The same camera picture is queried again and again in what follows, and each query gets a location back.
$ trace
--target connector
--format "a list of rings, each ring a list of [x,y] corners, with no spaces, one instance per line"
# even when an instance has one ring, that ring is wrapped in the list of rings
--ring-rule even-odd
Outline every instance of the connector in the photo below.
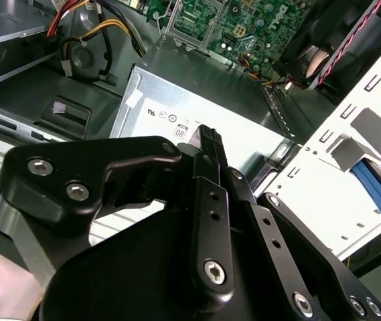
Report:
[[[62,69],[65,73],[65,76],[72,77],[72,68],[70,60],[61,60]]]
[[[80,40],[80,45],[83,48],[86,48],[88,46],[88,43],[86,41],[84,41],[81,37],[79,37],[78,39]]]

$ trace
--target silver power supply casing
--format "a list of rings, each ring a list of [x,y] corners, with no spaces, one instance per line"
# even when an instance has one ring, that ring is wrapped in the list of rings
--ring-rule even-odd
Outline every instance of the silver power supply casing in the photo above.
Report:
[[[179,144],[199,124],[222,135],[230,166],[242,171],[295,145],[247,75],[161,39],[133,68],[110,137],[160,135]]]

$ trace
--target yellow wire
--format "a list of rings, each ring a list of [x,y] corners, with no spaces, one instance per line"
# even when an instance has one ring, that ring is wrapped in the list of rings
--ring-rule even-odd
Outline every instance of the yellow wire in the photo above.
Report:
[[[103,21],[99,25],[97,25],[94,29],[86,32],[84,35],[81,35],[80,37],[73,36],[73,37],[67,38],[65,40],[65,42],[63,43],[63,47],[62,47],[62,54],[64,55],[64,59],[67,60],[68,47],[69,47],[71,41],[73,41],[73,40],[80,41],[81,39],[84,39],[88,36],[91,36],[94,33],[96,33],[97,31],[99,31],[105,27],[109,27],[111,25],[115,25],[115,26],[121,28],[127,35],[130,35],[128,28],[126,28],[126,26],[122,22],[120,22],[117,19],[108,19],[106,21]]]
[[[77,5],[74,5],[73,7],[69,8],[69,12],[73,11],[73,10],[76,10],[80,7],[82,7],[83,5],[87,4],[89,2],[89,0],[84,0],[83,2],[77,4]]]

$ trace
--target black wire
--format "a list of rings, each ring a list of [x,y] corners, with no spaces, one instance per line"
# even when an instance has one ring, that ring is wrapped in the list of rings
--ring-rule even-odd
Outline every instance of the black wire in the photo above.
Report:
[[[129,34],[131,36],[132,46],[138,53],[138,56],[142,57],[143,50],[138,44],[137,38],[135,37],[135,34],[133,33],[132,29],[129,27],[129,24],[127,23],[125,15],[123,15],[123,12],[116,5],[113,5],[108,0],[98,0],[98,3],[101,6],[103,6],[107,11],[110,11],[113,15],[115,15],[117,19],[119,19],[125,25],[125,27],[129,30]]]
[[[99,23],[102,23],[106,20],[104,12],[101,11],[101,13],[98,14],[99,18]],[[105,66],[105,69],[100,70],[99,73],[100,75],[106,76],[111,70],[112,66],[112,47],[111,47],[111,42],[110,39],[108,38],[108,33],[106,28],[102,28],[102,37],[104,38],[105,42],[105,54],[104,54],[104,59],[107,61],[107,65]]]

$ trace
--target black metal bracket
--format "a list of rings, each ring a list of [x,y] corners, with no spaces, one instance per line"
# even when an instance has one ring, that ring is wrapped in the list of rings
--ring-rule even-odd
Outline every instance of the black metal bracket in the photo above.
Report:
[[[381,303],[360,280],[276,196],[258,203],[269,209],[301,273],[311,275],[312,292],[332,320],[381,320]]]
[[[43,320],[369,320],[381,303],[275,195],[258,200],[200,126],[161,137],[24,146],[4,160],[0,231],[46,289]],[[95,247],[93,219],[166,209]]]

